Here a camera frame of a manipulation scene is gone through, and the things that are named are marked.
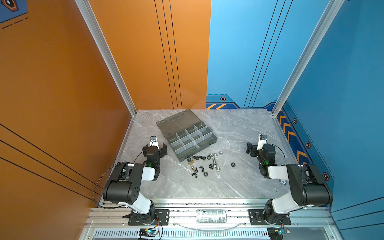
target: transparent gray plastic case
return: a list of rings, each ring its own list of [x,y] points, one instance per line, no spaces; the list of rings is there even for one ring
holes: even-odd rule
[[[164,137],[175,151],[179,161],[207,148],[217,141],[212,129],[204,124],[190,109],[158,121]]]

